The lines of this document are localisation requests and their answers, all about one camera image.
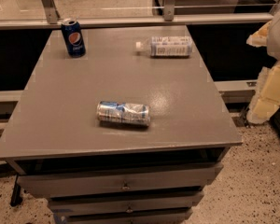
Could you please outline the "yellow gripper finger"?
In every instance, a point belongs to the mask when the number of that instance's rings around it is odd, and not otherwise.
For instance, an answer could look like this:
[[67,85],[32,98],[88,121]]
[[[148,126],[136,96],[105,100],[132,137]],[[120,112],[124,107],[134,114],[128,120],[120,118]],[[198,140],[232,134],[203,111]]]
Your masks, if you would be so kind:
[[248,107],[246,119],[253,124],[269,120],[280,107],[280,61],[259,73],[255,95]]
[[271,21],[266,22],[254,34],[250,35],[246,40],[246,44],[252,47],[266,47],[271,23]]

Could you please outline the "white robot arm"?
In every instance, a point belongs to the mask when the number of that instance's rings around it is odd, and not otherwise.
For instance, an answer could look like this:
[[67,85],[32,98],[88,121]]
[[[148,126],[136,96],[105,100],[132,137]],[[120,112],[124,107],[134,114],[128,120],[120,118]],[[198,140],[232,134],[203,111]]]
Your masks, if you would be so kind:
[[263,67],[257,79],[255,95],[248,106],[246,118],[250,123],[262,124],[280,107],[280,9],[246,40],[252,47],[265,47],[276,59],[272,68]]

